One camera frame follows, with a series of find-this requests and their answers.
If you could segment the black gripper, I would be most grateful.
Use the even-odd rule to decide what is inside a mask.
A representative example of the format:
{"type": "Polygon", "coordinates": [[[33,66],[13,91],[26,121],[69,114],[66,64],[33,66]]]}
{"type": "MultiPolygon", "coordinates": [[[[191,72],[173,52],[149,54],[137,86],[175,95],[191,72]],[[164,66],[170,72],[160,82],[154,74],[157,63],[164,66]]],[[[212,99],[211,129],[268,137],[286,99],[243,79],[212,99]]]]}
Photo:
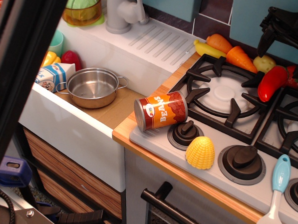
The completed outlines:
{"type": "MultiPolygon", "coordinates": [[[[275,41],[298,49],[298,13],[270,7],[260,26],[263,34],[257,47],[259,57],[262,57],[275,41]]],[[[298,79],[298,65],[293,78],[298,79]]]]}

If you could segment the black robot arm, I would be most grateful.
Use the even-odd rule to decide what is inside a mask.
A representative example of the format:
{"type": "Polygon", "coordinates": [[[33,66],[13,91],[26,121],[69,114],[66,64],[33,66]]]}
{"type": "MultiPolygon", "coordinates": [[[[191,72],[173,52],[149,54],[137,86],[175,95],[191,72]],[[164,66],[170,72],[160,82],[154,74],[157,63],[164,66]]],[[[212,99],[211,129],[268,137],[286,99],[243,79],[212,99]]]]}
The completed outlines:
{"type": "Polygon", "coordinates": [[[261,211],[269,210],[276,158],[262,153],[267,172],[254,185],[235,184],[214,164],[209,170],[189,165],[172,146],[167,128],[141,132],[135,122],[113,130],[34,83],[35,72],[55,31],[65,0],[5,0],[0,11],[0,162],[18,124],[44,138],[86,170],[121,192],[125,188],[122,148],[155,154],[180,169],[190,182],[210,186],[261,211]]]}

